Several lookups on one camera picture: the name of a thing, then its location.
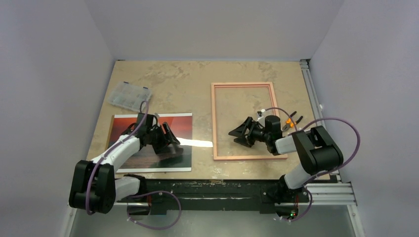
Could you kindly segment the sunset photo print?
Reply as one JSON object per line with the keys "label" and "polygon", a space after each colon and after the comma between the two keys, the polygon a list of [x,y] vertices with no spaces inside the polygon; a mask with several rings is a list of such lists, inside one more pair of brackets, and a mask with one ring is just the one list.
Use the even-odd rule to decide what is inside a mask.
{"label": "sunset photo print", "polygon": [[132,155],[117,170],[122,173],[188,172],[192,170],[192,113],[159,114],[159,123],[167,122],[180,141],[170,152],[155,154],[152,146],[146,146]]}

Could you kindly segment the pink wooden picture frame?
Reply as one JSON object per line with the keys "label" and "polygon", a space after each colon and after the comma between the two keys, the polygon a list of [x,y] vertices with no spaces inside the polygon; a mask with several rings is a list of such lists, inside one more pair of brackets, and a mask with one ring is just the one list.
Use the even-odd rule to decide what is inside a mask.
{"label": "pink wooden picture frame", "polygon": [[288,155],[249,155],[249,156],[219,156],[217,149],[217,120],[216,120],[216,95],[217,88],[251,88],[266,87],[269,92],[271,107],[277,107],[277,99],[272,82],[214,82],[211,83],[211,112],[212,112],[212,142],[214,161],[247,161],[247,160],[285,160]]}

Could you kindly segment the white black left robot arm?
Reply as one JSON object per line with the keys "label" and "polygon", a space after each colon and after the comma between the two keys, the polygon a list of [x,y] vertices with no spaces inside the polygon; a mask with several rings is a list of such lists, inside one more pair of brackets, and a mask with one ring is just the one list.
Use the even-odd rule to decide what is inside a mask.
{"label": "white black left robot arm", "polygon": [[68,204],[87,214],[108,213],[116,201],[147,197],[146,179],[128,174],[116,178],[116,171],[142,148],[151,146],[157,155],[181,151],[180,142],[167,122],[159,124],[156,115],[139,113],[116,142],[92,160],[80,160],[74,169]]}

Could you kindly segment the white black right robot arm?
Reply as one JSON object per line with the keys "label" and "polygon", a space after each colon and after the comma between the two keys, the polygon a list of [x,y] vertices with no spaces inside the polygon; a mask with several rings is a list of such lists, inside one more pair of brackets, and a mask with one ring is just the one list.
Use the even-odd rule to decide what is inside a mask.
{"label": "white black right robot arm", "polygon": [[268,115],[264,124],[248,117],[228,134],[234,137],[235,143],[249,148],[255,142],[262,142],[274,156],[297,153],[299,164],[279,179],[277,194],[284,201],[295,197],[297,189],[319,172],[330,171],[343,163],[340,148],[323,126],[283,136],[280,118]]}

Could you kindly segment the yellow black pliers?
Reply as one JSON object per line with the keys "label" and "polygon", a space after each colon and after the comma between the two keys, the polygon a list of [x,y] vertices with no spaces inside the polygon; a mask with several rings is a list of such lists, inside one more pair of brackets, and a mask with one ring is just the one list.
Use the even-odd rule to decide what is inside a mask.
{"label": "yellow black pliers", "polygon": [[282,128],[283,132],[286,132],[291,128],[295,128],[295,126],[302,121],[303,116],[300,116],[297,120],[293,118],[296,114],[297,114],[297,111],[294,111],[293,113],[291,113],[290,115],[291,117],[287,119],[287,121],[285,122],[285,125]]}

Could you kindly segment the clear plastic organizer box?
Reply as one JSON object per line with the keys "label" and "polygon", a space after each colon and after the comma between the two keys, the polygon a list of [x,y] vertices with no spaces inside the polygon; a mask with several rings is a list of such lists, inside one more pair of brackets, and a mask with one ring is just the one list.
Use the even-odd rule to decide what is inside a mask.
{"label": "clear plastic organizer box", "polygon": [[140,112],[144,107],[142,102],[149,101],[151,96],[152,91],[149,88],[121,81],[111,91],[107,102],[119,108]]}

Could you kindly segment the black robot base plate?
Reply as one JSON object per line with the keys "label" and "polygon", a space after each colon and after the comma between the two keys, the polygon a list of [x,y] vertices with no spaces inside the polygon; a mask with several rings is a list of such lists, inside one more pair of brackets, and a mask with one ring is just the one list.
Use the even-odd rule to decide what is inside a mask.
{"label": "black robot base plate", "polygon": [[131,206],[135,213],[143,208],[151,215],[179,209],[289,215],[310,201],[302,189],[283,193],[278,180],[148,179],[145,184],[140,193],[151,193],[149,197],[126,197],[117,204]]}

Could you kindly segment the aluminium rail frame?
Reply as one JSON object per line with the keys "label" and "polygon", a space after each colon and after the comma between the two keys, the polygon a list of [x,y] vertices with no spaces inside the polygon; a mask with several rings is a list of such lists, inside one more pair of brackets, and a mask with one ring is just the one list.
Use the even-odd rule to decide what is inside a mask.
{"label": "aluminium rail frame", "polygon": [[[191,112],[193,138],[212,140],[211,83],[272,82],[277,106],[284,111],[298,111],[305,123],[314,119],[303,70],[299,62],[248,61],[116,61],[106,95],[118,82],[151,89],[151,111],[162,113]],[[233,120],[253,115],[270,103],[268,89],[251,89],[242,95],[243,106],[234,107]],[[186,180],[278,180],[297,164],[296,155],[285,160],[214,161],[211,148],[194,147],[190,172],[147,173],[148,179]],[[321,176],[308,184],[313,204],[308,213],[295,224],[286,224],[277,217],[269,221],[282,230],[296,231],[299,236],[355,236],[361,230],[353,225],[357,217],[352,186],[341,181],[337,172]],[[229,220],[231,215],[249,211],[170,210],[181,213],[180,220],[169,229],[171,236],[191,230],[194,236],[238,235],[260,236],[263,227],[256,221]]]}

